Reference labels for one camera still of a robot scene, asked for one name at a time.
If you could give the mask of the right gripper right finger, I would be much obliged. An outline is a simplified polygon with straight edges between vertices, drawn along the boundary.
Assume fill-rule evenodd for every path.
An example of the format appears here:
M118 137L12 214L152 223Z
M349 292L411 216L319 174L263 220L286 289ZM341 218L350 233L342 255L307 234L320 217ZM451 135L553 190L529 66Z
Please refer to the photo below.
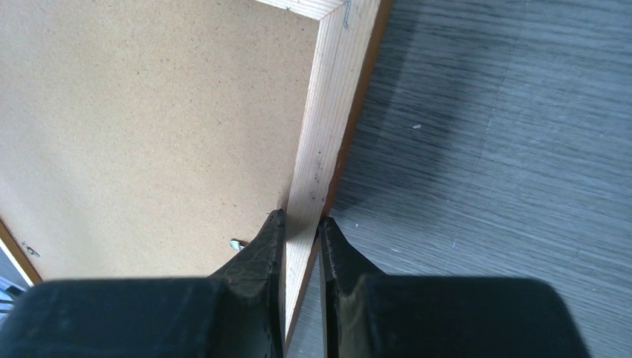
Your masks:
M559 294L524 277L389 275L318 225L326 357L587 357Z

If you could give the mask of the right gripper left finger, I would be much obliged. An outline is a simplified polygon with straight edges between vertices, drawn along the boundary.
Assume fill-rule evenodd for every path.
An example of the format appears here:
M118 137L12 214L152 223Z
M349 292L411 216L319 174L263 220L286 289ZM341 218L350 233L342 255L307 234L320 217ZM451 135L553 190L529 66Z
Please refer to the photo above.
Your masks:
M1 325L3 357L282 357L285 212L207 277L55 280Z

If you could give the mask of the wooden picture frame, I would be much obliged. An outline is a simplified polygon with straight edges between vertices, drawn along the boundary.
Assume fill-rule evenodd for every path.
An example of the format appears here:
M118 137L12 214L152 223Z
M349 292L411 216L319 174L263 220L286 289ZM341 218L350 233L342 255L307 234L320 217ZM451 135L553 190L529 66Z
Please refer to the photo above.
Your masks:
M3 1L1 248L26 292L207 277L283 210L286 351L392 6Z

